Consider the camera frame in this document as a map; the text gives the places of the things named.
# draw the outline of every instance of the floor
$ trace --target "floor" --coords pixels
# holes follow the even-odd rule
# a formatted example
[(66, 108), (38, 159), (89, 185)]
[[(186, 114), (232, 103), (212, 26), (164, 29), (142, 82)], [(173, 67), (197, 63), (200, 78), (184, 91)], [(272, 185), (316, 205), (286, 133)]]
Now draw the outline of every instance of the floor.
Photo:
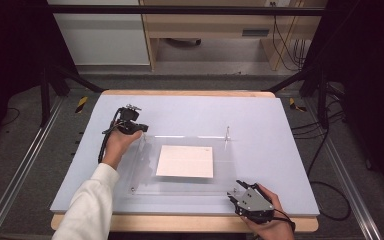
[[(84, 68), (82, 74), (103, 88), (262, 90), (295, 72), (285, 67), (278, 71), (269, 70), (258, 40), (203, 39), (199, 46), (165, 40), (160, 44), (157, 60), (154, 71), (146, 67), (124, 66), (118, 69)], [(294, 66), (287, 58), (285, 64)], [(99, 97), (73, 81), (68, 83), (72, 90), (67, 97), (61, 99), (52, 94), (53, 103), (60, 104), (60, 111), (46, 139), (39, 141), (40, 148), (34, 156), (26, 156), (26, 152), (40, 131), (39, 89), (20, 93), (9, 103), (11, 108), (0, 129), (0, 200), (12, 184), (14, 174), (19, 173), (20, 164), (26, 162), (23, 160), (30, 157), (32, 160), (26, 165), (28, 171), (22, 179), (23, 184), (6, 204), (3, 212), (6, 218), (0, 220), (0, 239), (49, 239), (53, 233), (49, 225), (52, 219), (50, 203), (70, 166), (94, 102)], [(292, 84), (277, 94), (284, 104), (291, 128), (316, 121), (316, 101), (301, 99), (297, 94), (299, 86), (300, 83)], [(75, 114), (82, 96), (88, 96), (88, 102), (81, 114)], [(291, 97), (299, 108), (290, 107)], [(312, 184), (313, 191), (325, 215), (318, 217), (316, 232), (296, 234), (296, 238), (384, 239), (384, 178), (381, 173), (366, 169), (358, 142), (342, 121), (340, 104), (333, 97), (328, 97), (328, 102), (331, 103), (329, 113), (333, 116), (331, 128), (309, 177), (310, 181), (316, 181)], [(317, 127), (304, 129), (293, 132), (304, 167), (308, 169), (324, 130)], [(338, 162), (344, 165), (345, 176)], [(347, 215), (346, 201), (335, 189), (317, 183), (320, 181), (346, 194), (352, 207), (349, 217), (339, 221)]]

